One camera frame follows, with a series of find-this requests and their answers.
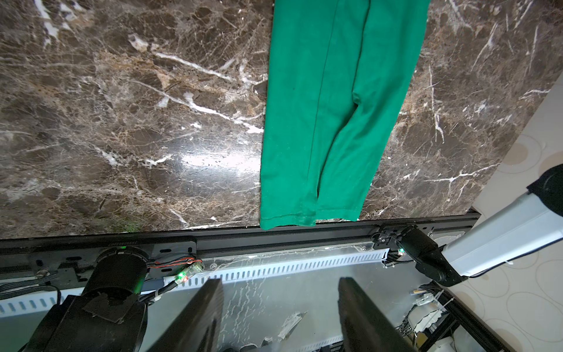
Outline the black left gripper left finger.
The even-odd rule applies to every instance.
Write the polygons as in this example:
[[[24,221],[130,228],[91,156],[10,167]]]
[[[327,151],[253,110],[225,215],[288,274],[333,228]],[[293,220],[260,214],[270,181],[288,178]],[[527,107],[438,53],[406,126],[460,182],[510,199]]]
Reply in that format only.
[[[221,328],[224,288],[221,280],[208,280],[182,310],[151,351],[215,351]]]

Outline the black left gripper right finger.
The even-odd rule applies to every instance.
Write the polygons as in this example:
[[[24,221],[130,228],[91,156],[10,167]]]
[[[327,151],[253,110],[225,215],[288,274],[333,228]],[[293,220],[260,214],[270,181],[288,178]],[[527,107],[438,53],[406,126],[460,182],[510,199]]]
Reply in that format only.
[[[414,350],[353,278],[341,278],[338,292],[340,325],[346,351]]]

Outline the green t-shirt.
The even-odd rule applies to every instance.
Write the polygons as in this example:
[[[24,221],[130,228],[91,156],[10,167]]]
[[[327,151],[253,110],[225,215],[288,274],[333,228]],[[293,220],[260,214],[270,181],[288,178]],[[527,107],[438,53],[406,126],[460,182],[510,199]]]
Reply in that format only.
[[[360,217],[406,99],[428,1],[276,1],[260,226]]]

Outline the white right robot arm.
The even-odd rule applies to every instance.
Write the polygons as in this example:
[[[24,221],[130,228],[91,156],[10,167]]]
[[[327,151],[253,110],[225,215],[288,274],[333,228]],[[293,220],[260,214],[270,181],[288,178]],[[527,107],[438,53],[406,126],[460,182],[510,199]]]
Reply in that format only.
[[[438,244],[416,226],[378,233],[376,244],[406,253],[417,271],[445,287],[562,240],[562,166],[544,172],[506,208],[476,229]],[[350,278],[339,281],[338,308],[346,351],[412,351],[373,301]]]

